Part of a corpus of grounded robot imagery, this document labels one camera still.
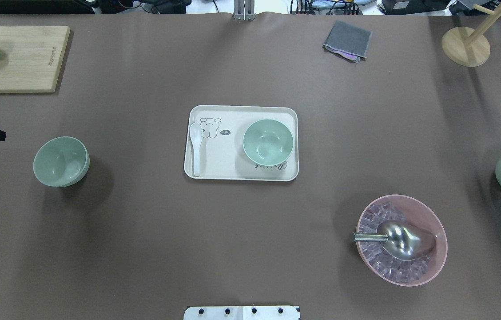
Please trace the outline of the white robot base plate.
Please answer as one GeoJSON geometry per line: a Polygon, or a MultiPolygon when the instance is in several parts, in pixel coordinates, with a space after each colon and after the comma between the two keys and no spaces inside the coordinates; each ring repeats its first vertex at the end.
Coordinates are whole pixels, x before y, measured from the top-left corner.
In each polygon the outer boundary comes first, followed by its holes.
{"type": "Polygon", "coordinates": [[[192,306],[186,308],[184,320],[300,320],[299,306],[192,306]]]}

